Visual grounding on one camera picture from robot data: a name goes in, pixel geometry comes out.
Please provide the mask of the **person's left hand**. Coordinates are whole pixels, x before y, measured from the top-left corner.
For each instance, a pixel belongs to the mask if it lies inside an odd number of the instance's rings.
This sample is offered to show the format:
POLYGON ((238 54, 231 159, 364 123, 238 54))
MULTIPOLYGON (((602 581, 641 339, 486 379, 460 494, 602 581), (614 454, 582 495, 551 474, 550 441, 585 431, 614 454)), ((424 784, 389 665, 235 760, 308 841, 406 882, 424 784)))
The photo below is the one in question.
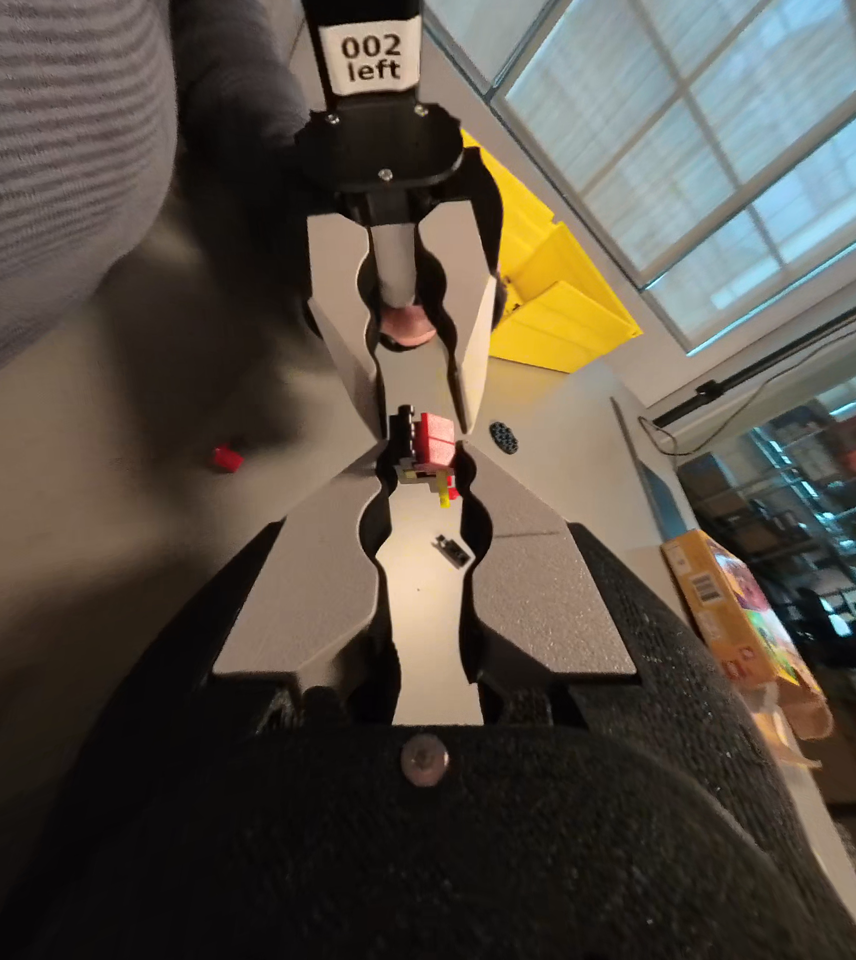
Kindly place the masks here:
POLYGON ((384 349, 397 354, 408 353, 436 337, 437 329, 419 303, 401 307, 382 305, 378 339, 384 349))

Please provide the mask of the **storage shelves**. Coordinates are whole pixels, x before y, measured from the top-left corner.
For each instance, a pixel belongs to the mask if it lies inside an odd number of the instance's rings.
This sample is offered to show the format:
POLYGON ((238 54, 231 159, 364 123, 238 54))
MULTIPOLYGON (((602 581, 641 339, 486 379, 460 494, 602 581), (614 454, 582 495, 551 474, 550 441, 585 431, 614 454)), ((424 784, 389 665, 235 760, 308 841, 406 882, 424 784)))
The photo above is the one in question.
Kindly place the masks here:
POLYGON ((683 459, 677 474, 809 666, 856 669, 856 403, 817 397, 683 459))

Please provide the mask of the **small red yellow lego assembly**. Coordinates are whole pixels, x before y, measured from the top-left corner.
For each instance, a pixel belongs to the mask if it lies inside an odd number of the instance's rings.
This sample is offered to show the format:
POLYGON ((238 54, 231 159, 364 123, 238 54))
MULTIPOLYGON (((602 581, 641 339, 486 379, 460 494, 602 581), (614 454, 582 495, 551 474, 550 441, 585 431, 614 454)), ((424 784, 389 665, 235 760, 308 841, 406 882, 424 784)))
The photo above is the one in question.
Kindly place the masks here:
POLYGON ((388 418, 388 462, 400 486, 425 486, 442 509, 459 498, 454 423, 444 416, 418 413, 410 405, 388 418))

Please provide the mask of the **black pole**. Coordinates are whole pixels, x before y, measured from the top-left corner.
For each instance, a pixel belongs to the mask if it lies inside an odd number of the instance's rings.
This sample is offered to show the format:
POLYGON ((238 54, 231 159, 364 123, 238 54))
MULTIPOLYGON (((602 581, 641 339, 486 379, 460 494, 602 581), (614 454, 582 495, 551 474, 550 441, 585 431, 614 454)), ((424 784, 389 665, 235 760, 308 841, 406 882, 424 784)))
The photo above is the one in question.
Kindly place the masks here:
POLYGON ((832 342, 839 340, 843 333, 849 333, 851 330, 856 331, 856 304, 815 326, 811 331, 770 351, 760 359, 743 366, 729 376, 720 380, 710 379, 699 383, 692 396, 656 416, 651 422, 656 429, 666 429, 718 402, 734 390, 756 380, 761 375, 771 372, 776 374, 784 372, 787 369, 788 360, 796 357, 800 358, 802 354, 805 356, 813 355, 815 348, 827 347, 832 342))

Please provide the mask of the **orange lego box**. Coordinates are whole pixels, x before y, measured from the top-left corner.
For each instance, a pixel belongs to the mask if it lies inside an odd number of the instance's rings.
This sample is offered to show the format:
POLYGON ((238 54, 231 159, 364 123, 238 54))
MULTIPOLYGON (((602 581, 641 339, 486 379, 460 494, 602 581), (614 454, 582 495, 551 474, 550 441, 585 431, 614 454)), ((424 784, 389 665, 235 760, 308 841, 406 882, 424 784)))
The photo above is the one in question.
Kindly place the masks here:
POLYGON ((758 693, 802 740, 829 738, 826 697, 751 570, 701 530, 661 546, 701 638, 742 693, 758 693))

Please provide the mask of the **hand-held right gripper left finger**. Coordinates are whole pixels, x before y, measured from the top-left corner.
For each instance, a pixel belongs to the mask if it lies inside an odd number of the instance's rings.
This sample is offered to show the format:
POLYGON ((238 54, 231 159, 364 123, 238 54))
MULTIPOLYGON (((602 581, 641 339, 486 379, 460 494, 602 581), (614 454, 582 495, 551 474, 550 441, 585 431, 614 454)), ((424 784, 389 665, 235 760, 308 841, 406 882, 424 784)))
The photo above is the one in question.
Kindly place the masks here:
POLYGON ((380 439, 294 506, 242 603, 215 677, 398 676, 386 578, 380 439))

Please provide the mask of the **yellow plastic bin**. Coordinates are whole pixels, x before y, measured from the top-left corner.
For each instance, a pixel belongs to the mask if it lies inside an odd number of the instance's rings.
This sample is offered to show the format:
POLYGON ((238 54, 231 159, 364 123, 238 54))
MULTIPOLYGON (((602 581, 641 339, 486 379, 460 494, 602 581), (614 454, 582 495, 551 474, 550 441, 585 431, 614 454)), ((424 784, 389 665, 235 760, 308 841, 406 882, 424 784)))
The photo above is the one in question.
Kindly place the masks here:
POLYGON ((498 267, 506 291, 491 358, 572 374, 642 330, 576 236, 466 130, 499 188, 504 222, 498 267))

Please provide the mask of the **person's grey sweater torso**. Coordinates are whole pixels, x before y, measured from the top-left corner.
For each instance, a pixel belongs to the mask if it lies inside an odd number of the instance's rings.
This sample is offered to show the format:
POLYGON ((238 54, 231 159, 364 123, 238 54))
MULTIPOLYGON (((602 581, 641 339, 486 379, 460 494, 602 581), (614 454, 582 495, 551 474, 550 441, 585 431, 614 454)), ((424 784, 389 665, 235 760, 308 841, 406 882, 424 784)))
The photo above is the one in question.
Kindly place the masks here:
POLYGON ((176 141, 169 2, 0 2, 0 367, 145 237, 176 141))

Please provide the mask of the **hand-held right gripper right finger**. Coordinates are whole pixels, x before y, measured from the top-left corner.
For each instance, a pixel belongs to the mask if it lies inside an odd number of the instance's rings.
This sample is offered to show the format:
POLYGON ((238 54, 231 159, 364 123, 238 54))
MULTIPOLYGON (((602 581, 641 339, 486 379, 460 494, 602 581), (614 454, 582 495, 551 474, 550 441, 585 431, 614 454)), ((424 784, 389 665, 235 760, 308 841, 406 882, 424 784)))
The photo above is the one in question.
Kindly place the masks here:
POLYGON ((636 677, 571 528, 468 441, 459 445, 460 536, 474 559, 459 623, 469 677, 636 677))

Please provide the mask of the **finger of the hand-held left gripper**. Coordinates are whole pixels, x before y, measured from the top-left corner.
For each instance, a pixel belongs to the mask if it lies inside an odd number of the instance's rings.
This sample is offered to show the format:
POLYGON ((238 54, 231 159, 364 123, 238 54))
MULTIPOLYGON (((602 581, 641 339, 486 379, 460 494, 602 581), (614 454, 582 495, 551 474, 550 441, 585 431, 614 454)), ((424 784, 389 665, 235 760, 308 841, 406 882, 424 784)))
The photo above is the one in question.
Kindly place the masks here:
POLYGON ((372 437, 386 436, 378 363, 368 342, 371 310, 360 289, 371 252, 368 231, 344 216, 307 220, 308 306, 355 411, 372 437))
POLYGON ((447 381, 461 433, 472 434, 485 390, 497 280, 468 200, 442 202, 417 227, 422 261, 434 283, 447 381))

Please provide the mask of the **large window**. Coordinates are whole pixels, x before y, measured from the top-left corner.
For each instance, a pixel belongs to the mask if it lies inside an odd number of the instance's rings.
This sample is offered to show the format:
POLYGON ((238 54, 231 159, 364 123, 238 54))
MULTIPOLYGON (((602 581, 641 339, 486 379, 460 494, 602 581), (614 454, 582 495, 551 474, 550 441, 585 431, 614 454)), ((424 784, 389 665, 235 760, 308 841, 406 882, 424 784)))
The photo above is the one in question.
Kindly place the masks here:
POLYGON ((856 1, 426 10, 686 354, 856 254, 856 1))

